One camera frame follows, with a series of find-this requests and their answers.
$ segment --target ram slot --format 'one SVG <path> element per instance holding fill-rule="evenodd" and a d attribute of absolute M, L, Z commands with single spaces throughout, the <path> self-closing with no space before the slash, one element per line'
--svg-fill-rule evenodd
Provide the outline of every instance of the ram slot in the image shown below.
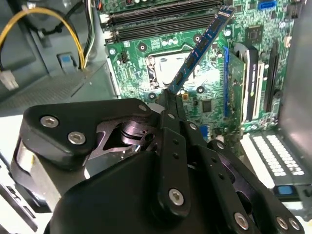
<path fill-rule="evenodd" d="M 261 105 L 261 95 L 262 95 L 262 83 L 264 74 L 264 63 L 258 65 L 258 82 L 255 92 L 255 102 L 253 108 L 253 119 L 259 118 L 260 105 Z"/>
<path fill-rule="evenodd" d="M 211 14 L 188 19 L 176 19 L 168 22 L 159 22 L 153 25 L 144 25 L 135 28 L 120 29 L 115 33 L 113 41 L 133 40 L 198 29 L 199 25 L 209 25 L 213 19 L 214 14 Z"/>
<path fill-rule="evenodd" d="M 167 18 L 186 13 L 207 11 L 221 5 L 221 1 L 216 0 L 185 0 L 172 4 L 143 8 L 131 12 L 111 14 L 108 25 L 129 24 L 147 21 L 150 19 Z"/>
<path fill-rule="evenodd" d="M 264 110 L 266 112 L 271 112 L 272 110 L 272 101 L 274 95 L 276 73 L 278 68 L 278 60 L 278 41 L 275 41 L 270 52 L 267 87 L 264 95 Z"/>

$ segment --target motherboard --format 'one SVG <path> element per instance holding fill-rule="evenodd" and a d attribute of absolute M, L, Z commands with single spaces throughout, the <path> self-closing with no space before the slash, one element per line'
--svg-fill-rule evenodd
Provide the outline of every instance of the motherboard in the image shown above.
<path fill-rule="evenodd" d="M 206 140 L 274 128 L 300 0 L 101 0 L 119 98 L 155 102 L 222 5 L 235 15 L 178 91 Z"/>

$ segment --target ram module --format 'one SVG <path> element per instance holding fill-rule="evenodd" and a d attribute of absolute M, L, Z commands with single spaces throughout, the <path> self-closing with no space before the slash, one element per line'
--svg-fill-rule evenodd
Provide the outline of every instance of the ram module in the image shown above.
<path fill-rule="evenodd" d="M 168 86 L 168 89 L 172 93 L 176 94 L 182 88 L 183 84 L 194 71 L 202 56 L 206 53 L 214 40 L 218 37 L 219 33 L 227 25 L 234 12 L 235 8 L 233 6 L 222 6 L 220 8 L 218 13 L 214 16 L 214 20 L 201 36 L 199 42 L 186 58 L 175 78 Z"/>

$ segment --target gray metal frame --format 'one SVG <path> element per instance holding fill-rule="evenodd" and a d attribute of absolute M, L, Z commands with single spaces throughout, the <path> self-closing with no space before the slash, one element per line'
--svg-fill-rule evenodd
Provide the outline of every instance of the gray metal frame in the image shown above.
<path fill-rule="evenodd" d="M 295 21 L 280 112 L 280 134 L 312 171 L 312 2 Z"/>

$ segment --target pcie slot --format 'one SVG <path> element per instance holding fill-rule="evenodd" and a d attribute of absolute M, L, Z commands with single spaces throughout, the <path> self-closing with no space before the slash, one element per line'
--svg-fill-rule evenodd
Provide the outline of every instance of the pcie slot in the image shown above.
<path fill-rule="evenodd" d="M 115 40 L 132 40 L 137 38 L 153 37 L 168 33 L 198 29 L 199 25 L 206 27 L 213 20 L 214 15 L 205 15 L 196 19 L 172 20 L 154 25 L 144 25 L 131 29 L 120 29 L 115 33 Z"/>
<path fill-rule="evenodd" d="M 229 116 L 229 62 L 230 51 L 224 46 L 224 76 L 223 76 L 223 94 L 224 94 L 224 117 Z"/>
<path fill-rule="evenodd" d="M 110 15 L 108 24 L 127 24 L 145 21 L 153 18 L 166 18 L 174 15 L 182 15 L 185 13 L 199 12 L 208 10 L 220 5 L 220 1 L 216 0 L 186 0 L 172 4 L 164 4 L 161 6 L 144 8 L 132 12 L 124 12 Z"/>
<path fill-rule="evenodd" d="M 264 95 L 264 110 L 266 112 L 271 112 L 272 110 L 272 101 L 274 95 L 276 73 L 278 68 L 278 60 L 278 41 L 275 41 L 270 52 L 267 87 Z"/>
<path fill-rule="evenodd" d="M 255 92 L 255 102 L 253 109 L 253 119 L 259 118 L 260 105 L 261 105 L 261 95 L 262 95 L 262 83 L 263 83 L 263 74 L 264 74 L 264 63 L 258 65 L 258 82 Z"/>

